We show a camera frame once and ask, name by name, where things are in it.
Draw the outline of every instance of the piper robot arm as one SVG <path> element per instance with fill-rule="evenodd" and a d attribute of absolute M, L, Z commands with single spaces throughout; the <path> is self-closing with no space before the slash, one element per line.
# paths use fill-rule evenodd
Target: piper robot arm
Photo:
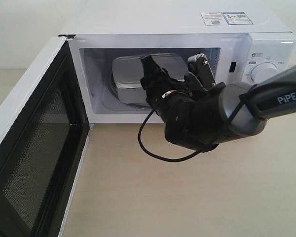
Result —
<path fill-rule="evenodd" d="M 149 155 L 179 162 L 213 150 L 219 143 L 261 133 L 270 118 L 296 112 L 296 66 L 260 83 L 216 84 L 204 54 L 188 59 L 184 81 L 171 78 L 151 55 L 141 58 L 141 85 L 152 108 L 138 135 Z M 156 112 L 165 123 L 167 141 L 195 152 L 185 158 L 169 159 L 149 152 L 141 142 L 142 129 Z"/>

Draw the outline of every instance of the microwave oven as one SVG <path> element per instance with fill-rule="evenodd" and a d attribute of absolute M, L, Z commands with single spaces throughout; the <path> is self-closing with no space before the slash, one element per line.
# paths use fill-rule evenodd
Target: microwave oven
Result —
<path fill-rule="evenodd" d="M 285 70 L 295 44 L 259 0 L 84 1 L 0 106 L 0 236 L 60 236 L 90 127 L 149 113 L 112 93 L 116 58 L 204 53 L 216 82 L 253 84 Z"/>

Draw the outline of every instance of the open microwave door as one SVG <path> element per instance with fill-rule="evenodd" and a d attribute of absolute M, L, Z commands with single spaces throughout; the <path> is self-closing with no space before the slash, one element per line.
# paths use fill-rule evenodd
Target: open microwave door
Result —
<path fill-rule="evenodd" d="M 0 237 L 58 236 L 89 130 L 65 37 L 0 106 Z"/>

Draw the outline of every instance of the barcode sticker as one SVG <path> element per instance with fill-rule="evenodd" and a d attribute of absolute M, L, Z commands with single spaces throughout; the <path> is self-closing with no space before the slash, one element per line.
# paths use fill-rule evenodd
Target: barcode sticker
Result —
<path fill-rule="evenodd" d="M 221 12 L 201 13 L 201 15 L 206 26 L 228 25 Z"/>
<path fill-rule="evenodd" d="M 244 12 L 223 12 L 229 25 L 252 25 L 253 22 Z"/>

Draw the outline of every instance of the microwave hinge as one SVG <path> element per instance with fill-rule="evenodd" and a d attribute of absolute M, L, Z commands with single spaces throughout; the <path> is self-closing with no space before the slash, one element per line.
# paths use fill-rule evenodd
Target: microwave hinge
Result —
<path fill-rule="evenodd" d="M 58 35 L 58 36 L 66 37 L 66 41 L 72 41 L 75 37 L 75 35 Z"/>

